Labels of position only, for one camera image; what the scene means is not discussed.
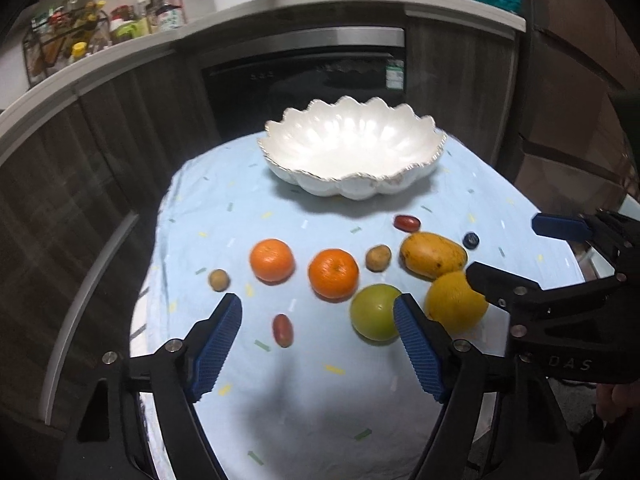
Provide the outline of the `right hand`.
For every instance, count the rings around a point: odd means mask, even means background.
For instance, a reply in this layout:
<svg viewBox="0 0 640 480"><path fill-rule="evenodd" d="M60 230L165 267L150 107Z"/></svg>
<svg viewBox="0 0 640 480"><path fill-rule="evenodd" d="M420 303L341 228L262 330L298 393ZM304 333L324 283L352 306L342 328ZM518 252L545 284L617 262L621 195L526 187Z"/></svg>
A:
<svg viewBox="0 0 640 480"><path fill-rule="evenodd" d="M596 393L597 413L606 422L612 422L640 405L640 382L630 385L597 384Z"/></svg>

